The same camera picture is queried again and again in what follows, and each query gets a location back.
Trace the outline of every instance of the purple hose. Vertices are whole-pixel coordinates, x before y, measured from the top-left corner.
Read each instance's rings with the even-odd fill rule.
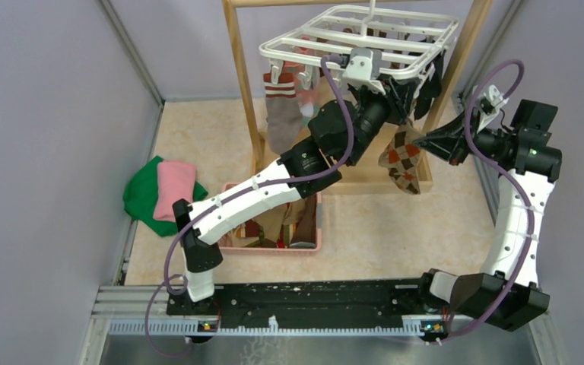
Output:
[[[350,113],[348,112],[348,108],[346,107],[346,103],[344,102],[344,98],[341,95],[341,92],[339,91],[339,87],[337,86],[337,84],[335,83],[335,80],[333,80],[332,76],[330,75],[330,70],[328,69],[327,62],[340,63],[341,57],[336,56],[336,55],[323,56],[321,58],[321,68],[323,70],[323,74],[325,75],[325,79],[327,80],[328,84],[330,85],[332,92],[335,94],[335,98],[337,100],[337,103],[339,104],[339,108],[341,109],[341,112],[344,114],[344,119],[346,122],[346,129],[348,130],[348,144],[346,146],[346,151],[344,152],[344,155],[341,156],[341,158],[339,159],[339,161],[336,164],[330,166],[326,171],[322,171],[320,173],[314,173],[313,175],[308,175],[308,176],[264,181],[264,182],[259,183],[259,188],[264,188],[266,186],[272,186],[272,185],[276,185],[276,184],[304,183],[306,181],[311,181],[314,179],[321,179],[324,176],[327,176],[331,173],[334,173],[339,167],[341,167],[341,165],[346,163],[346,160],[350,157],[352,150],[353,150],[353,146],[354,146],[353,123],[352,123]],[[241,195],[245,195],[248,192],[251,192],[252,190],[253,190],[252,187],[244,188],[243,190],[240,190],[239,192],[235,192],[232,195],[221,200],[221,203],[226,204],[228,202],[231,202],[235,198],[238,198]],[[216,208],[217,208],[216,205],[212,205],[211,207],[209,207],[205,211],[203,211],[200,215],[198,215],[197,217],[194,217],[189,223],[187,223],[187,225],[185,225],[185,227],[183,229],[181,229],[180,232],[178,232],[178,234],[176,235],[176,238],[173,239],[173,242],[171,243],[171,246],[169,246],[169,250],[167,251],[167,257],[164,260],[164,271],[163,271],[164,281],[162,282],[162,284],[160,284],[157,287],[157,289],[153,293],[153,296],[151,297],[151,301],[149,302],[149,304],[147,306],[147,312],[144,315],[144,334],[146,335],[147,340],[149,341],[149,344],[154,349],[154,351],[156,351],[157,353],[159,353],[162,356],[165,356],[165,357],[186,356],[191,351],[191,347],[189,347],[187,349],[187,351],[182,352],[181,354],[166,354],[166,353],[164,353],[156,348],[155,344],[153,343],[153,340],[151,339],[151,334],[149,333],[149,330],[148,330],[149,312],[151,311],[151,305],[153,304],[157,294],[160,293],[160,290],[162,290],[162,287],[166,287],[167,292],[171,293],[172,295],[181,295],[187,291],[186,282],[182,286],[182,290],[174,290],[171,287],[170,282],[176,278],[181,277],[181,275],[169,276],[169,264],[171,262],[171,256],[173,256],[173,252],[176,250],[176,247],[178,246],[178,242],[180,241],[180,239],[183,238],[184,234],[189,229],[191,229],[191,227],[193,227],[194,224],[198,223],[203,217],[207,216],[207,214],[210,214]]]
[[[455,338],[463,335],[467,335],[469,332],[475,330],[478,326],[482,323],[487,321],[487,319],[491,316],[492,313],[500,306],[503,302],[507,294],[511,291],[522,266],[525,264],[525,260],[527,259],[527,255],[529,252],[529,247],[532,245],[532,234],[534,234],[534,211],[531,210],[532,202],[529,200],[527,196],[527,192],[523,189],[523,187],[516,181],[516,179],[509,175],[509,173],[503,169],[496,161],[491,160],[489,157],[485,156],[478,150],[478,147],[475,146],[473,141],[473,134],[471,133],[471,114],[473,112],[474,105],[478,97],[480,96],[480,92],[487,86],[489,81],[494,78],[494,76],[502,71],[505,67],[509,65],[516,65],[518,66],[518,77],[509,88],[509,90],[505,93],[504,97],[509,97],[514,90],[520,84],[522,80],[522,76],[525,73],[525,65],[523,65],[522,61],[519,59],[509,59],[505,62],[502,62],[498,66],[494,67],[489,71],[489,74],[482,80],[482,82],[476,87],[475,92],[471,96],[471,99],[467,102],[467,107],[465,109],[465,139],[469,148],[471,148],[471,152],[473,152],[476,157],[478,157],[481,161],[489,165],[492,169],[496,170],[500,175],[505,176],[505,179],[509,180],[509,182],[516,188],[518,194],[522,197],[523,204],[527,207],[527,237],[525,238],[525,242],[522,245],[522,249],[520,255],[518,256],[518,261],[516,262],[516,267],[513,269],[509,280],[503,287],[502,291],[498,294],[498,297],[489,305],[487,310],[482,313],[482,316],[478,317],[471,321],[468,325],[466,325],[463,329],[455,332],[450,332],[449,337],[446,338],[448,341],[450,338]]]

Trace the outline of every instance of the purple cable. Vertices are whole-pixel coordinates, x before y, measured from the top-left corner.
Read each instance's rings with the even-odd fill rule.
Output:
[[[320,173],[314,173],[313,175],[308,175],[308,176],[264,181],[264,182],[259,183],[259,188],[265,188],[266,186],[272,186],[272,185],[276,185],[276,184],[304,183],[306,181],[311,181],[314,179],[321,179],[324,176],[327,176],[331,173],[334,173],[339,167],[341,167],[341,165],[346,163],[346,160],[350,157],[352,150],[353,150],[353,146],[354,146],[353,123],[352,123],[350,113],[348,112],[348,108],[346,107],[346,103],[344,102],[344,98],[341,95],[341,91],[339,90],[339,87],[335,83],[335,80],[333,80],[332,76],[330,75],[330,70],[328,69],[327,62],[340,63],[341,57],[336,56],[336,55],[323,56],[321,58],[321,68],[323,70],[323,74],[325,75],[325,79],[327,80],[328,84],[330,85],[332,92],[335,94],[335,98],[337,100],[337,103],[339,104],[339,108],[341,109],[341,112],[344,114],[344,119],[346,122],[346,129],[348,130],[348,144],[346,146],[346,151],[344,152],[344,155],[341,156],[341,158],[339,159],[339,161],[337,161],[336,164],[330,166],[326,171],[322,171]],[[228,202],[231,202],[235,198],[238,198],[241,195],[245,195],[248,192],[251,192],[252,190],[253,190],[252,187],[244,188],[243,190],[235,192],[232,195],[221,200],[221,203],[226,204]],[[209,207],[205,211],[203,211],[200,215],[198,215],[197,217],[194,217],[189,223],[187,223],[187,225],[185,225],[185,227],[183,229],[180,230],[180,232],[178,232],[178,234],[176,235],[176,238],[173,239],[173,242],[171,243],[171,246],[169,246],[169,250],[167,251],[167,257],[164,260],[164,273],[163,273],[164,274],[164,281],[162,282],[162,284],[158,285],[155,292],[153,292],[153,296],[151,296],[151,301],[149,302],[149,304],[147,306],[147,312],[144,315],[144,335],[146,336],[147,340],[149,341],[149,344],[154,349],[154,351],[156,351],[157,353],[159,353],[160,355],[162,355],[164,357],[183,357],[183,356],[186,356],[191,351],[191,346],[189,346],[187,351],[184,351],[180,354],[167,354],[167,353],[164,353],[164,352],[157,349],[157,347],[155,346],[155,343],[151,339],[151,334],[149,333],[149,330],[148,330],[149,312],[151,311],[151,305],[153,305],[153,302],[154,302],[155,298],[157,297],[157,294],[160,293],[160,290],[162,290],[162,287],[166,287],[167,292],[171,293],[172,295],[181,295],[187,291],[186,282],[182,286],[182,290],[174,290],[173,287],[171,287],[170,282],[172,280],[174,280],[176,278],[180,278],[182,276],[182,275],[169,276],[169,264],[171,262],[171,256],[173,256],[173,252],[176,250],[176,247],[178,246],[178,242],[180,241],[180,239],[183,238],[184,234],[189,229],[191,229],[191,227],[193,227],[194,224],[198,223],[203,217],[207,216],[212,211],[216,210],[216,208],[217,208],[216,205],[212,205],[211,207]]]
[[[467,107],[465,109],[465,139],[467,141],[467,144],[469,145],[469,148],[471,148],[471,152],[473,152],[473,154],[476,155],[476,157],[478,157],[481,161],[489,165],[489,167],[491,167],[492,169],[496,170],[500,175],[505,176],[505,178],[509,180],[509,182],[514,186],[514,188],[516,188],[516,191],[522,198],[523,204],[527,208],[527,236],[525,237],[525,242],[523,243],[520,255],[518,256],[518,261],[516,261],[516,266],[514,267],[513,272],[509,277],[509,280],[507,280],[507,283],[505,284],[501,292],[498,294],[498,297],[496,297],[496,299],[491,303],[491,305],[489,305],[487,310],[485,310],[484,313],[482,313],[482,316],[471,321],[463,329],[455,332],[450,332],[449,337],[443,340],[443,342],[448,341],[451,338],[467,335],[469,332],[475,330],[482,323],[487,321],[487,319],[491,316],[491,314],[494,313],[498,306],[500,306],[500,304],[503,302],[507,294],[511,291],[514,282],[516,282],[516,278],[518,277],[518,274],[522,269],[522,266],[525,264],[525,260],[527,259],[527,255],[529,252],[529,247],[532,245],[532,234],[534,234],[534,211],[531,210],[532,202],[529,200],[527,192],[523,189],[523,187],[518,183],[518,181],[513,176],[509,175],[509,172],[503,169],[496,161],[491,160],[489,157],[483,155],[482,152],[480,152],[480,150],[478,150],[478,147],[476,147],[473,141],[473,134],[471,133],[471,114],[473,112],[476,100],[478,100],[478,97],[480,96],[480,92],[482,92],[482,90],[487,86],[487,84],[489,84],[489,81],[492,78],[494,78],[494,76],[498,72],[502,71],[505,67],[509,65],[518,66],[518,77],[516,77],[516,80],[514,81],[512,86],[504,94],[504,97],[505,98],[509,97],[520,84],[522,76],[525,73],[525,65],[522,63],[521,60],[508,59],[507,61],[502,62],[498,66],[492,68],[491,71],[489,71],[489,74],[483,79],[483,81],[478,85],[478,87],[476,87],[475,92],[471,96],[471,99],[467,102]]]

